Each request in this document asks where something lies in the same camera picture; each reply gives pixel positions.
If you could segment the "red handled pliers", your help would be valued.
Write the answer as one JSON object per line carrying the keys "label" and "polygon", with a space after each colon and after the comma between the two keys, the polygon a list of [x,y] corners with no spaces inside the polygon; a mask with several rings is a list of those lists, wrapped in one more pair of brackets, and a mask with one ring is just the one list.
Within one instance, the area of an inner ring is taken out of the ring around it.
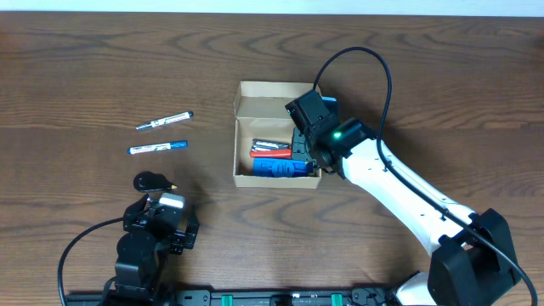
{"label": "red handled pliers", "polygon": [[252,158],[290,159],[292,148],[287,143],[254,139],[249,155]]}

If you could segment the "yellow highlighter pen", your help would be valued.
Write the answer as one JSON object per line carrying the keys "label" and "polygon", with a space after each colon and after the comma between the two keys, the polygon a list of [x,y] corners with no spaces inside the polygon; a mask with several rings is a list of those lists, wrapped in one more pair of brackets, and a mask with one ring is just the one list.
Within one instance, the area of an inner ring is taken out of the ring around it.
{"label": "yellow highlighter pen", "polygon": [[322,96],[321,97],[326,108],[331,112],[331,113],[334,113],[334,114],[337,114],[338,113],[338,103],[337,103],[337,100],[333,97],[326,97],[326,96]]}

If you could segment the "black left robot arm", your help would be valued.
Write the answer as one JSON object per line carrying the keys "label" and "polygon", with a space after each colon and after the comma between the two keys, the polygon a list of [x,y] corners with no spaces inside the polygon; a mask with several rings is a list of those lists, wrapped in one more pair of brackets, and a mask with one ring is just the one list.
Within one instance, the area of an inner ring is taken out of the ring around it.
{"label": "black left robot arm", "polygon": [[122,217],[126,234],[116,245],[113,290],[104,291],[103,305],[175,305],[174,290],[162,283],[169,256],[180,255],[196,243],[200,223],[194,213],[185,230],[185,199],[164,193],[159,199],[144,195]]}

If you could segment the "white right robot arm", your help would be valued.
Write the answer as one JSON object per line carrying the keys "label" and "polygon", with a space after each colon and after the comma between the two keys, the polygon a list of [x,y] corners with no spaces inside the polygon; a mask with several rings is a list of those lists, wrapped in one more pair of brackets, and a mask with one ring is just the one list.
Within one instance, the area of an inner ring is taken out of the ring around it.
{"label": "white right robot arm", "polygon": [[320,167],[381,202],[417,238],[431,258],[394,290],[401,305],[492,305],[522,279],[506,219],[493,209],[477,214],[409,169],[377,137],[351,118],[297,119]]}

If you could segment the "black correction tape dispenser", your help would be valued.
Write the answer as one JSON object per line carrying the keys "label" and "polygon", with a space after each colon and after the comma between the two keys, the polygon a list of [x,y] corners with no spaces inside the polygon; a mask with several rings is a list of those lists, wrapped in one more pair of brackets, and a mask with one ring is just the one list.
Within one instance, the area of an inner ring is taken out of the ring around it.
{"label": "black correction tape dispenser", "polygon": [[164,175],[149,171],[137,174],[133,179],[133,187],[142,193],[166,192],[178,188],[177,185],[170,182]]}

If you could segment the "blue plastic tool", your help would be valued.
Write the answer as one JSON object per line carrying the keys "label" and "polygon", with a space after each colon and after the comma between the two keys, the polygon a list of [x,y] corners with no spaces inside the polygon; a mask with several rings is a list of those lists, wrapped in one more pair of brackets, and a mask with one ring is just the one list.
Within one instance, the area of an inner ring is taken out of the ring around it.
{"label": "blue plastic tool", "polygon": [[275,158],[255,158],[252,167],[253,176],[268,178],[307,177],[313,171],[312,162]]}

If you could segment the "open cardboard box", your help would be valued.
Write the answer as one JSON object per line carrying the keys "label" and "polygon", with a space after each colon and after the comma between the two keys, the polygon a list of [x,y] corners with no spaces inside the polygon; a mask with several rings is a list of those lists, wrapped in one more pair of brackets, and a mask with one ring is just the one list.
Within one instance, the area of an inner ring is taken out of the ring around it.
{"label": "open cardboard box", "polygon": [[233,179],[238,188],[315,189],[321,172],[309,177],[271,178],[252,173],[250,149],[254,139],[281,143],[292,141],[295,124],[285,105],[307,93],[306,82],[242,81],[234,98],[235,148]]}

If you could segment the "blue capped white marker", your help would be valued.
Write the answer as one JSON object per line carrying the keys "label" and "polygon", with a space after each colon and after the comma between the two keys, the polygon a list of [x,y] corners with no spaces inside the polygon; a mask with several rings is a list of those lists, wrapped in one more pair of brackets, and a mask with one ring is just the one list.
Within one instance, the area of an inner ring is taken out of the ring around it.
{"label": "blue capped white marker", "polygon": [[188,146],[187,140],[166,142],[166,143],[160,143],[160,144],[145,144],[141,146],[129,147],[127,149],[127,153],[129,155],[137,155],[137,154],[149,153],[154,151],[162,151],[162,150],[179,150],[179,149],[186,148],[187,146]]}

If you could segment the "black capped white marker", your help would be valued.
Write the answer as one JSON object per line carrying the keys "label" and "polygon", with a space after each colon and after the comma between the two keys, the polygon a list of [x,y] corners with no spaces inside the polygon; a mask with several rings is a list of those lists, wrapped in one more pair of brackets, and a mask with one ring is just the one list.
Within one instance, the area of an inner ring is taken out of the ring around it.
{"label": "black capped white marker", "polygon": [[193,116],[194,116],[194,113],[191,110],[189,110],[189,111],[179,113],[179,114],[176,114],[176,115],[167,116],[167,117],[163,117],[163,118],[158,118],[158,119],[152,120],[150,122],[142,123],[142,124],[138,125],[135,129],[137,131],[144,131],[144,130],[149,130],[149,129],[153,129],[153,128],[158,128],[160,126],[172,124],[172,123],[175,123],[175,122],[181,122],[181,121],[189,120]]}

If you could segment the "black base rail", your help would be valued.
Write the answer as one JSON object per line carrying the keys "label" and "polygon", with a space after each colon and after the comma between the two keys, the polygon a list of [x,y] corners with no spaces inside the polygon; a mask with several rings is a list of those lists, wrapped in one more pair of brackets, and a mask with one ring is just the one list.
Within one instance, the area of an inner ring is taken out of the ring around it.
{"label": "black base rail", "polygon": [[70,294],[68,306],[170,305],[170,306],[388,306],[400,302],[386,288],[360,287],[349,290],[309,291],[208,291],[169,292],[149,301],[124,297],[114,291]]}

